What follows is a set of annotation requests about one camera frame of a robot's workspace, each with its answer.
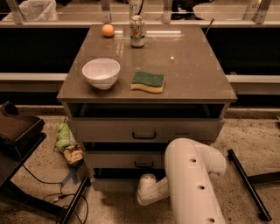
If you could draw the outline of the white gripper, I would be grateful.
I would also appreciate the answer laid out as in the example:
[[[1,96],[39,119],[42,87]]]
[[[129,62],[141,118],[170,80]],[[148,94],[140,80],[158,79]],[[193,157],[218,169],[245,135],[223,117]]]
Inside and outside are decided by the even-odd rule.
[[[158,200],[156,192],[156,177],[153,174],[144,174],[140,177],[136,190],[136,199],[141,206],[147,206]]]

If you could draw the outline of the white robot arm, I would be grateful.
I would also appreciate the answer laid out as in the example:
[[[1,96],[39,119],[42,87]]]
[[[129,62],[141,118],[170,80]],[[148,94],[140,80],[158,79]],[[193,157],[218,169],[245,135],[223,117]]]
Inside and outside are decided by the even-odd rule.
[[[165,177],[152,174],[139,179],[136,198],[146,206],[168,197],[175,224],[226,224],[210,175],[227,169],[215,148],[187,138],[171,141],[164,154]]]

